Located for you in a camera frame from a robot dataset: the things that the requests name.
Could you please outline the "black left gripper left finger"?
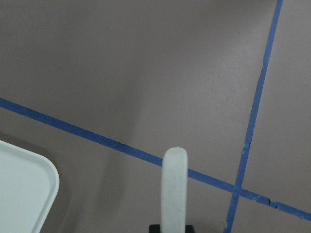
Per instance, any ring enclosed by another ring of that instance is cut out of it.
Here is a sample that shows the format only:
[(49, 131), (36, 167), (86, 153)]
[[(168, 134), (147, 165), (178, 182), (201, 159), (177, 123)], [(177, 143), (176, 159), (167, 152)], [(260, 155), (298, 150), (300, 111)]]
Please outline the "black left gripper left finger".
[(161, 233), (159, 224), (152, 224), (148, 228), (148, 233)]

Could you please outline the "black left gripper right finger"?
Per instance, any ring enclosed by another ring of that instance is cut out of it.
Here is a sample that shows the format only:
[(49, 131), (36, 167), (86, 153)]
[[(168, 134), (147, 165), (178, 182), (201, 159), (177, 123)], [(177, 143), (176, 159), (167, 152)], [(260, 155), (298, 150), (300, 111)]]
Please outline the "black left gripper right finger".
[(192, 225), (185, 226), (185, 233), (195, 233), (195, 229)]

